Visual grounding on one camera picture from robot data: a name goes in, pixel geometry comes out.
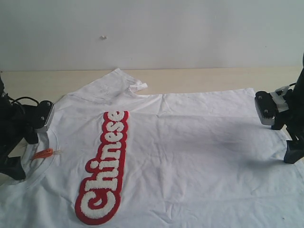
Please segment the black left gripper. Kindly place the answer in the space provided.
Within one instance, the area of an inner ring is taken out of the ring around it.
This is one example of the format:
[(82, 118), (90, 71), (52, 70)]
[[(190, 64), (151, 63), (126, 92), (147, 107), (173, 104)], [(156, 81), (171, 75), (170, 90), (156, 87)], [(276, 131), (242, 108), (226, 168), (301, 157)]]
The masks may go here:
[(23, 138), (28, 144), (38, 143), (38, 134), (27, 119), (28, 107), (19, 102), (22, 99), (35, 101), (27, 96), (17, 99), (0, 96), (0, 172), (16, 181), (26, 178), (21, 157), (8, 155)]

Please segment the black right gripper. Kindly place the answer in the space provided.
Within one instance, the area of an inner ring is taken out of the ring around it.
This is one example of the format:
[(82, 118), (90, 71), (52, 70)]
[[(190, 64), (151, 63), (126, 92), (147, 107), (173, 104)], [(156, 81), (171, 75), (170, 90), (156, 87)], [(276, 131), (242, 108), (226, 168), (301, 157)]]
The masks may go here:
[(300, 90), (288, 91), (285, 96), (289, 110), (277, 113), (272, 130), (286, 130), (292, 140), (287, 140), (284, 163), (294, 164), (304, 157), (304, 93)]

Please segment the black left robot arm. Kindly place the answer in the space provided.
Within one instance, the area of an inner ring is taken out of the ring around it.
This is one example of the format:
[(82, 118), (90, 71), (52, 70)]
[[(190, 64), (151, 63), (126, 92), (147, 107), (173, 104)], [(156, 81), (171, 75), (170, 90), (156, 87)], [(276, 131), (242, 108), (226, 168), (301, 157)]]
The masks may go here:
[(0, 172), (14, 180), (24, 180), (26, 174), (20, 157), (9, 157), (12, 150), (24, 138), (29, 144), (38, 142), (32, 124), (26, 119), (24, 106), (17, 100), (11, 102), (0, 82)]

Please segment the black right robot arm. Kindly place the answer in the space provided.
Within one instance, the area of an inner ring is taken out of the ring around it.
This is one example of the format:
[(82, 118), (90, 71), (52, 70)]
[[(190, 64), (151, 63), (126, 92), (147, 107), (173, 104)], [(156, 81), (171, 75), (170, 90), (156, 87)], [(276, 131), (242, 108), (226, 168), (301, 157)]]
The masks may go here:
[(287, 141), (284, 163), (294, 164), (304, 157), (304, 72), (293, 83), (294, 88), (287, 90), (283, 98), (289, 107), (283, 112), (276, 112), (273, 130), (286, 126), (291, 140)]

